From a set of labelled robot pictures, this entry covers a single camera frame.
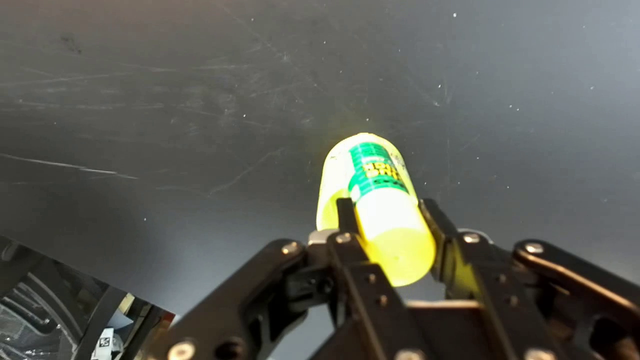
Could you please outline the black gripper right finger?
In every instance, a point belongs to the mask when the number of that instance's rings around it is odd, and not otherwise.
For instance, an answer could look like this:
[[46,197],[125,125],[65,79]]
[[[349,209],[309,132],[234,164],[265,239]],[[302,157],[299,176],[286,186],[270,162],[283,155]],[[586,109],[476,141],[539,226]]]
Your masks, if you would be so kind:
[[476,300],[479,323],[501,360],[566,360],[557,340],[513,275],[512,257],[474,230],[457,230],[429,199],[420,212],[435,240],[434,278],[446,296]]

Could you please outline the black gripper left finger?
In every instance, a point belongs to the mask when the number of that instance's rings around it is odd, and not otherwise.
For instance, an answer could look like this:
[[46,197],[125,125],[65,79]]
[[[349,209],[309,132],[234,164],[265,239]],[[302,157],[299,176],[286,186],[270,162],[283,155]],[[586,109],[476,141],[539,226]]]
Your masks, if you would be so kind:
[[323,343],[323,360],[426,360],[421,335],[381,268],[360,244],[353,205],[336,200],[338,232],[327,239],[336,270],[336,331]]

